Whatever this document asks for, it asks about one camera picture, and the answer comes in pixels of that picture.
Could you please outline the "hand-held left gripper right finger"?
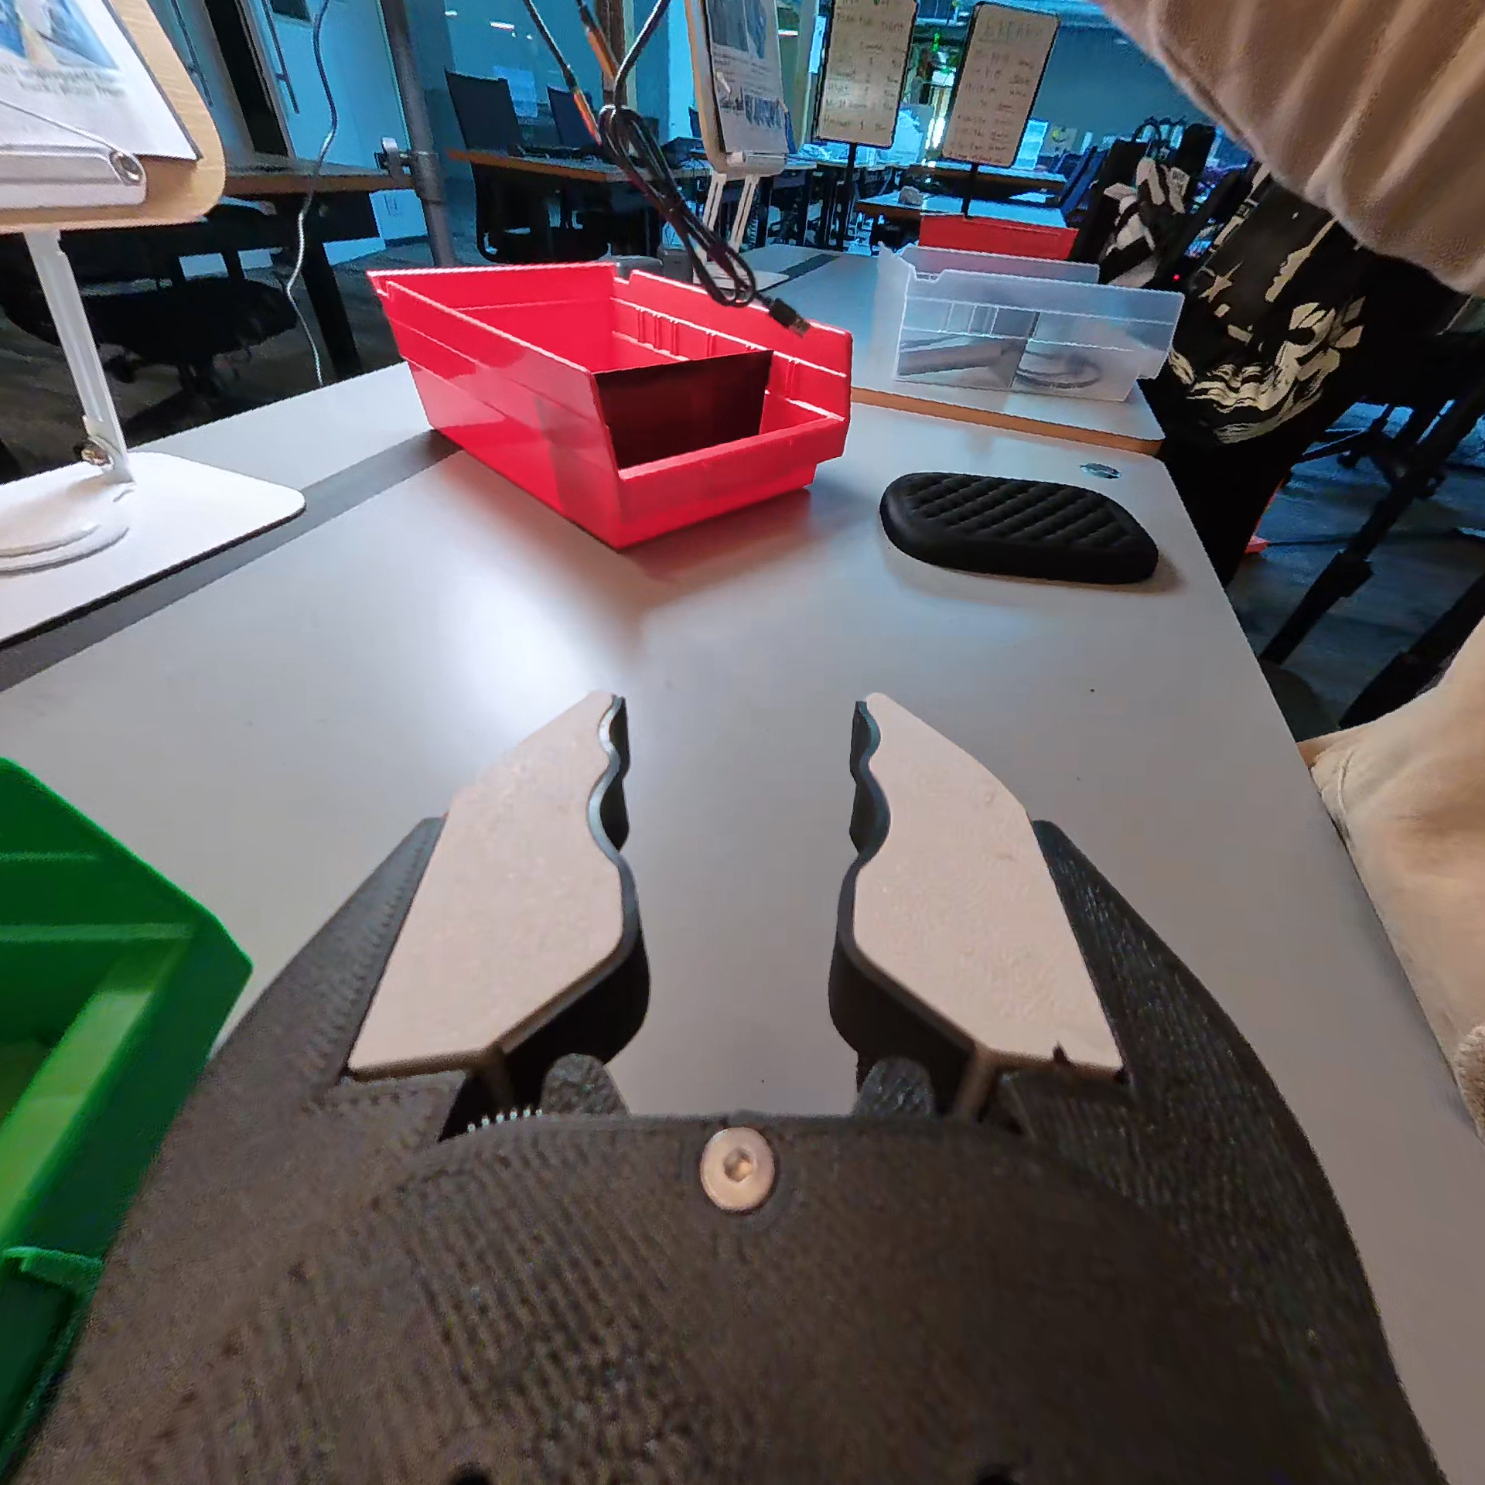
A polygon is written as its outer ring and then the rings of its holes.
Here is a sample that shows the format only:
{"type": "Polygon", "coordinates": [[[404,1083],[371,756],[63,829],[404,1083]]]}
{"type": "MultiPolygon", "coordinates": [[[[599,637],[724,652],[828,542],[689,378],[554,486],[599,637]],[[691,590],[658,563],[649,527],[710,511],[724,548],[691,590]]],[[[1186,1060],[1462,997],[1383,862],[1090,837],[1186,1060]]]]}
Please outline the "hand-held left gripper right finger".
{"type": "Polygon", "coordinates": [[[938,1116],[990,1116],[1042,1081],[1123,1099],[1123,1049],[1021,800],[899,702],[855,704],[853,860],[828,972],[865,1101],[892,1080],[938,1116]]]}

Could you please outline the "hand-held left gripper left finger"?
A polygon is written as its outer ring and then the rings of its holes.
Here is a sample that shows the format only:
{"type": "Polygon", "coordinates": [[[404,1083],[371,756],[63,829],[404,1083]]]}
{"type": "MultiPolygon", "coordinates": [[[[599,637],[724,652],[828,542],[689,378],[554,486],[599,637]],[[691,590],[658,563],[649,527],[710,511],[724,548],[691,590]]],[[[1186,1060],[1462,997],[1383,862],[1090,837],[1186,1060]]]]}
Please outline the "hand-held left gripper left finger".
{"type": "Polygon", "coordinates": [[[624,698],[593,692],[447,810],[346,1056],[354,1085],[454,1076],[475,1118],[547,1106],[562,1060],[605,1068],[647,1014],[624,860],[624,698]]]}

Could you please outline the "green plastic bin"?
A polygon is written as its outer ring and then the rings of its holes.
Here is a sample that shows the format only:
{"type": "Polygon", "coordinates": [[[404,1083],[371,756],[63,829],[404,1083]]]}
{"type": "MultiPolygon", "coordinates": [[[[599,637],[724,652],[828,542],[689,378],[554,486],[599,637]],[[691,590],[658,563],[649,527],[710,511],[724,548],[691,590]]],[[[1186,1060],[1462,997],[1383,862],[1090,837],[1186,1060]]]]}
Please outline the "green plastic bin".
{"type": "Polygon", "coordinates": [[[2,764],[4,1471],[248,977],[210,912],[2,764]]]}

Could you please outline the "red plastic bin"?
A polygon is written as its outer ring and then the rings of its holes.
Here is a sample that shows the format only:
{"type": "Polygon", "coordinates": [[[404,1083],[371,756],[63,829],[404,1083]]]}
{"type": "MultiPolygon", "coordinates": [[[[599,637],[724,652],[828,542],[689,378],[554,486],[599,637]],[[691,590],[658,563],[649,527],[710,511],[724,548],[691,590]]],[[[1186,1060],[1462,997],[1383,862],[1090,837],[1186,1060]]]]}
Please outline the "red plastic bin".
{"type": "Polygon", "coordinates": [[[843,455],[853,340],[612,263],[368,274],[431,429],[610,550],[805,490],[843,455]],[[618,471],[593,377],[774,353],[759,436],[618,471]]]}

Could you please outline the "black bin divider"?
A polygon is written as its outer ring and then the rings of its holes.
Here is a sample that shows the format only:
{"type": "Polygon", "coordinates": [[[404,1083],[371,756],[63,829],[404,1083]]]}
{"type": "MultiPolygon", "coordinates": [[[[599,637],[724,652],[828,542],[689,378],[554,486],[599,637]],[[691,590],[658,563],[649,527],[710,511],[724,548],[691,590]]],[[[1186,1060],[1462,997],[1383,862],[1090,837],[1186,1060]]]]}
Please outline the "black bin divider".
{"type": "Polygon", "coordinates": [[[595,375],[618,471],[759,436],[772,363],[755,350],[595,375]]]}

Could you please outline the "clear plastic box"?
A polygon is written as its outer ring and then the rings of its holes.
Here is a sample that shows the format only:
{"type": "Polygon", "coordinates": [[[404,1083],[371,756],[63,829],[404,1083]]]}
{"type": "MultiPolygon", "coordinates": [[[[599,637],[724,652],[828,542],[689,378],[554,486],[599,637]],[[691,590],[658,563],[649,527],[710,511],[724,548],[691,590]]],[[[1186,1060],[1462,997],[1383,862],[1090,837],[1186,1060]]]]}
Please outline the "clear plastic box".
{"type": "Polygon", "coordinates": [[[1125,402],[1159,377],[1182,296],[1098,284],[1090,265],[967,251],[876,257],[872,367],[888,382],[1125,402]]]}

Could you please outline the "red storage crate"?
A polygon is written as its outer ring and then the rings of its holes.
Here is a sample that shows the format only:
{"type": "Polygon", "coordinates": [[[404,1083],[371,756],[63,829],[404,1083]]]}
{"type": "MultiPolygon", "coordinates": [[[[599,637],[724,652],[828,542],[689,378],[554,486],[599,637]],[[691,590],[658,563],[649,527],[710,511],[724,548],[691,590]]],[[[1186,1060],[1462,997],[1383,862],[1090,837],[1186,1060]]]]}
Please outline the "red storage crate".
{"type": "Polygon", "coordinates": [[[918,226],[918,246],[932,251],[961,251],[986,257],[1015,257],[1063,265],[1078,234],[1061,221],[1030,224],[1001,217],[928,215],[918,226]]]}

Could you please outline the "black metal pole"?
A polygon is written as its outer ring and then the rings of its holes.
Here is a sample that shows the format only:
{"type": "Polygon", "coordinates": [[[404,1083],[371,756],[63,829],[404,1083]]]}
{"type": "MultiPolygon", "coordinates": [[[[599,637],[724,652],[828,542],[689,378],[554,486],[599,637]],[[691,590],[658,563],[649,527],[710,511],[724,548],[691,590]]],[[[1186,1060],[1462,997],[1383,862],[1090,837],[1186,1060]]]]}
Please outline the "black metal pole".
{"type": "Polygon", "coordinates": [[[456,249],[443,194],[443,176],[412,47],[406,3],[379,3],[379,9],[408,136],[412,184],[423,211],[431,261],[435,269],[456,269],[456,249]]]}

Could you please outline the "wooden board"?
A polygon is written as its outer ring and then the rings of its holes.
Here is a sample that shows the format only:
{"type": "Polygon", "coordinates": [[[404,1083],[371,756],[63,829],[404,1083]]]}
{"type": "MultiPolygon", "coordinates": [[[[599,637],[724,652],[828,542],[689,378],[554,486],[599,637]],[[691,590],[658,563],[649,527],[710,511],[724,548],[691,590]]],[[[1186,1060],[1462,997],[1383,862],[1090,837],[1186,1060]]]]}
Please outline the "wooden board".
{"type": "Polygon", "coordinates": [[[1061,22],[1046,11],[978,5],[951,91],[940,157],[1009,169],[1021,149],[1061,22]]]}
{"type": "Polygon", "coordinates": [[[917,18],[917,3],[830,7],[813,142],[892,145],[917,18]]]}

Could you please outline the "instruction sheet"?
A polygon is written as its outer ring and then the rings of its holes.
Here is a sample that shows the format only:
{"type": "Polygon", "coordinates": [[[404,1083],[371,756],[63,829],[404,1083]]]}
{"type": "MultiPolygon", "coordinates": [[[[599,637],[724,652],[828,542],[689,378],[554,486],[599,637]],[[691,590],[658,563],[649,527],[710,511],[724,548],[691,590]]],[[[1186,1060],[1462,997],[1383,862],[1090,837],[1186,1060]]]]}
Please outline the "instruction sheet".
{"type": "Polygon", "coordinates": [[[110,3],[2,5],[2,142],[110,145],[131,157],[198,151],[110,3]]]}

